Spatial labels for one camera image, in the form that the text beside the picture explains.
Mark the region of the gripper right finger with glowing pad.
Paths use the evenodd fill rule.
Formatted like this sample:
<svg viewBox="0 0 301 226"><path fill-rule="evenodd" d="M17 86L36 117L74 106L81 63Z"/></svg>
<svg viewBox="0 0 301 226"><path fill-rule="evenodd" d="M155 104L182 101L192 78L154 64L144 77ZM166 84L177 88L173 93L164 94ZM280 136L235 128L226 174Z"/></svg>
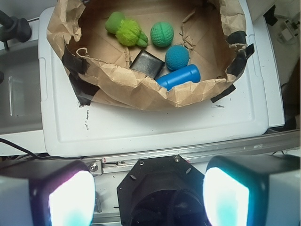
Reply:
<svg viewBox="0 0 301 226"><path fill-rule="evenodd" d="M301 159L290 154L213 157L203 199L213 226L299 226Z"/></svg>

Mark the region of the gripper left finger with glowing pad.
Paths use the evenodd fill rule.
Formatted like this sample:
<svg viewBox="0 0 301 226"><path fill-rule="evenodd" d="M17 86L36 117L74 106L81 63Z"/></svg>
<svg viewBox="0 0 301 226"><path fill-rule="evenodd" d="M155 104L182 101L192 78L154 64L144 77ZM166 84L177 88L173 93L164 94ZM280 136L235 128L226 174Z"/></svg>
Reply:
<svg viewBox="0 0 301 226"><path fill-rule="evenodd" d="M95 180L80 160L7 160L0 164L2 226L88 226Z"/></svg>

